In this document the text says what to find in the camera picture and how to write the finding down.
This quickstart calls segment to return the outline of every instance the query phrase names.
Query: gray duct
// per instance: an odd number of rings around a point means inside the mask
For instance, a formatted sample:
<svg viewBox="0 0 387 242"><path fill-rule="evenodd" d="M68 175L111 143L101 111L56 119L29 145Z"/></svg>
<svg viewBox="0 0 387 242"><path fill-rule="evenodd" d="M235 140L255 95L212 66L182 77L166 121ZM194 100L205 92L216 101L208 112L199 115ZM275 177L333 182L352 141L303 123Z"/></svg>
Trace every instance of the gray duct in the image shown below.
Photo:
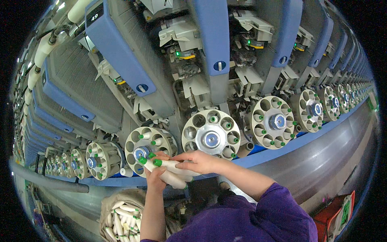
<svg viewBox="0 0 387 242"><path fill-rule="evenodd" d="M67 191L67 192L81 192L81 193L89 192L88 185L78 184L73 182L66 182L66 181L62 181L62 180L58 180L50 177L45 177L43 175L33 172L32 170L29 170L24 166L17 164L13 160L9 161L9 166L15 174L39 186L43 186L51 189L57 189L61 191Z"/></svg>

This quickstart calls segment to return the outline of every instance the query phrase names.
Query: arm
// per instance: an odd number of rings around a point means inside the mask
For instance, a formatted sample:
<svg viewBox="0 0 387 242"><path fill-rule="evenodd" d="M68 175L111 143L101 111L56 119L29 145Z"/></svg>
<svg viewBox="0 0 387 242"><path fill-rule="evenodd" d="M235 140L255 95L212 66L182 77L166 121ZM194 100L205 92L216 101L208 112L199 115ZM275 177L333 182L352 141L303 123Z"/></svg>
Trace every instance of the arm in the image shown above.
<svg viewBox="0 0 387 242"><path fill-rule="evenodd" d="M275 183L270 177L238 166L226 159L208 155L202 151L186 152L172 159L192 161L177 164L176 168L191 170L201 174L220 174L256 201L259 201L262 194Z"/></svg>
<svg viewBox="0 0 387 242"><path fill-rule="evenodd" d="M157 156L155 158L169 159L169 157ZM145 196L145 206L142 213L140 239L154 241L166 240L166 226L164 215L163 190L165 182L160 179L166 167L158 167L150 172L144 168L147 177L148 189Z"/></svg>

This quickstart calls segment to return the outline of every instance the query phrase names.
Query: black background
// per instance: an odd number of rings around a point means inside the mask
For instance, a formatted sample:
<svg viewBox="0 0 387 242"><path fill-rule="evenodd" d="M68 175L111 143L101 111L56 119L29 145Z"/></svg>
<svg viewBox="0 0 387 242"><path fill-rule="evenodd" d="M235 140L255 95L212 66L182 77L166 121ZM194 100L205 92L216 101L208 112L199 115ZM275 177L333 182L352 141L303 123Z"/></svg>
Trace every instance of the black background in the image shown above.
<svg viewBox="0 0 387 242"><path fill-rule="evenodd" d="M9 84L14 81L12 74L16 59L21 55L26 36L39 21L51 4L50 1L0 1L1 67L0 67L0 105L1 105L1 165L0 187L0 240L2 241L39 241L30 222L26 219L21 203L15 193L6 163L13 145L13 113L8 101ZM374 77L380 98L380 121L383 140L386 127L386 61L387 61L387 4L385 1L333 1L351 24L356 36L364 47L373 67ZM386 238L386 146L382 143L379 162L366 206L346 241L387 241Z"/></svg>

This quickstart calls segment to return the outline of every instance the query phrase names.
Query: bag of bobbins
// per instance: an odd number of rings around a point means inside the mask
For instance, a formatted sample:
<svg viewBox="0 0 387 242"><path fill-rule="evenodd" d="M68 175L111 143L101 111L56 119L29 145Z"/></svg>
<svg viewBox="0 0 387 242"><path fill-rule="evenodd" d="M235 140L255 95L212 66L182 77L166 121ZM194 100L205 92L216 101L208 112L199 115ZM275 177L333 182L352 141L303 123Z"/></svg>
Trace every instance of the bag of bobbins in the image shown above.
<svg viewBox="0 0 387 242"><path fill-rule="evenodd" d="M145 195L143 190L127 189L102 200L99 233L105 241L140 241Z"/></svg>

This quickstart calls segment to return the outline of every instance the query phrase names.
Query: printed number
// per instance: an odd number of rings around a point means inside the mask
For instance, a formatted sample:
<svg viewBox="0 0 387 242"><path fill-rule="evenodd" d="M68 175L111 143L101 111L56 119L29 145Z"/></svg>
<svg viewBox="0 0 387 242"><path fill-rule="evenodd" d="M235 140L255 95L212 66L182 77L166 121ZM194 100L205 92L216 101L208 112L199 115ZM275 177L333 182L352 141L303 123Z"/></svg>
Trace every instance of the printed number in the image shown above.
<svg viewBox="0 0 387 242"><path fill-rule="evenodd" d="M94 16L93 16L93 18L91 18L91 21L94 21L94 20L96 20L98 18L98 14L95 14Z"/></svg>

